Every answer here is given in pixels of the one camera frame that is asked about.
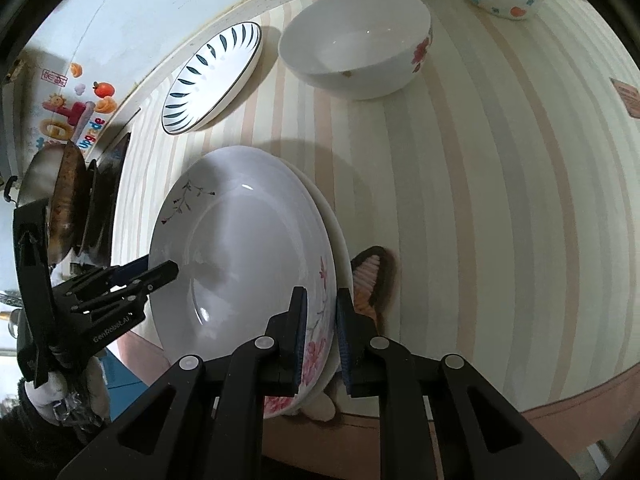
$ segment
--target striped dish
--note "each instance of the striped dish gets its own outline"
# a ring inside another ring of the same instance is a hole
[[[162,107],[162,129],[183,134],[212,120],[238,95],[262,52],[262,29],[238,23],[205,43],[180,70]]]

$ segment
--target sleeve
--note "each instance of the sleeve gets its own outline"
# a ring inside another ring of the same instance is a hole
[[[18,384],[19,405],[0,418],[0,478],[54,480],[82,449],[72,428],[45,421]]]

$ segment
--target floral branch design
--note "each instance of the floral branch design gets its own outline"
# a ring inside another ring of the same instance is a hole
[[[196,192],[196,198],[203,193],[208,195],[216,194],[215,191],[204,191],[204,187],[196,186],[190,178],[187,179],[187,182],[184,184],[184,186],[182,186],[181,189],[182,196],[180,198],[174,199],[174,212],[172,212],[167,218],[163,218],[161,220],[162,224],[166,224],[169,220],[171,220],[171,218],[174,217],[176,213],[182,214],[184,211],[182,209],[183,207],[187,208],[188,211],[191,211],[191,206],[187,202],[187,196],[188,194],[191,194],[191,192]]]

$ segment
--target white plate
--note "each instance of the white plate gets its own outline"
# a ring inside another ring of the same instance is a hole
[[[171,135],[204,126],[238,95],[262,52],[262,29],[238,23],[211,38],[187,62],[162,108],[162,128]]]
[[[316,184],[314,184],[311,179],[306,176],[306,174],[302,173],[302,171],[300,171],[294,165],[289,164],[286,160],[283,160],[283,162],[289,167],[291,171],[293,171],[293,173],[296,174],[302,184],[305,185],[306,190],[314,200],[314,203],[316,204],[316,207],[320,212],[320,216],[322,217],[322,221],[324,222],[324,227],[326,228],[327,234],[329,235],[331,251],[334,255],[335,279],[337,282],[337,286],[338,288],[348,288],[349,292],[351,293],[351,297],[353,298],[353,273],[351,272],[351,259],[349,257],[347,242],[345,241],[344,235],[342,234],[342,229],[340,228],[338,219],[335,217],[334,210],[331,209],[331,206],[326,201],[326,198],[324,197],[322,192],[316,187]],[[334,378],[334,375],[338,371],[339,367],[340,350],[338,348],[338,338],[334,337],[332,338],[329,355],[327,356],[326,363],[324,364],[324,368],[322,369],[322,373],[318,378],[318,382],[306,396],[305,402],[313,400],[315,396],[317,396],[326,388],[331,379]]]
[[[175,183],[154,227],[149,265],[178,264],[176,280],[150,298],[165,355],[209,360],[264,333],[289,307],[294,286],[308,296],[300,392],[268,399],[265,416],[294,410],[316,384],[335,320],[331,245],[305,186],[256,148],[208,153]]]

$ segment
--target striped tablecloth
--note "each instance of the striped tablecloth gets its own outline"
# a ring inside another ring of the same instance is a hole
[[[597,12],[546,0],[538,17],[510,22],[465,0],[424,0],[434,42],[419,76],[347,102],[277,59],[281,31],[313,1],[256,18],[262,58],[215,124],[168,136],[172,80],[149,96],[131,127],[113,262],[148,251],[194,161],[257,146],[316,182],[351,256],[373,244],[395,253],[386,333],[412,352],[460,352],[520,410],[635,364],[640,134],[610,78],[640,86],[640,72]],[[136,330],[159,344],[147,315]]]

